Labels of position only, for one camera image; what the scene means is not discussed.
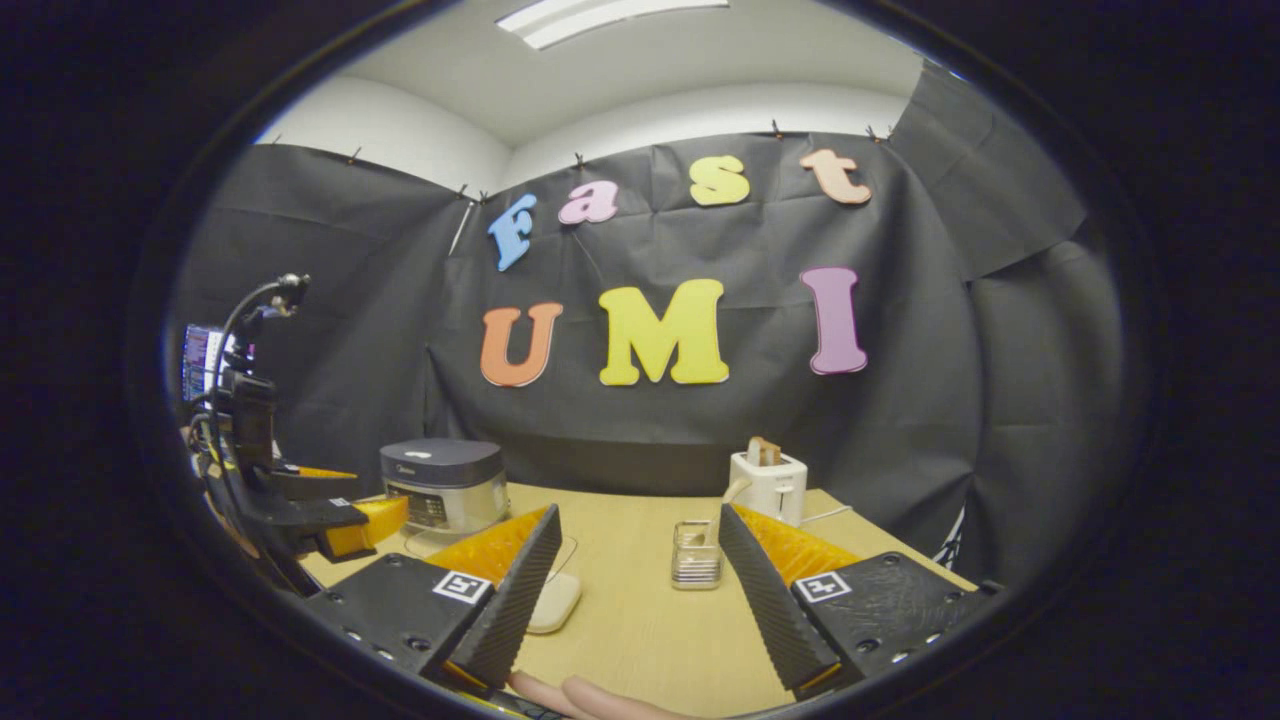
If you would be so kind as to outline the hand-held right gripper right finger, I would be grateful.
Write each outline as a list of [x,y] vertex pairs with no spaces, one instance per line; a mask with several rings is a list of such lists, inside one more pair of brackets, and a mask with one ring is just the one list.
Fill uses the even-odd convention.
[[905,553],[861,557],[736,503],[719,511],[732,565],[781,685],[797,701],[924,656],[988,598]]

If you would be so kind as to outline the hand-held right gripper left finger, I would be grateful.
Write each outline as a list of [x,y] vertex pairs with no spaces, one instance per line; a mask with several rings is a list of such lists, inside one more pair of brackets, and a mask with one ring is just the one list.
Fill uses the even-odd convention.
[[548,503],[426,559],[385,553],[305,601],[321,623],[402,671],[500,691],[561,551]]

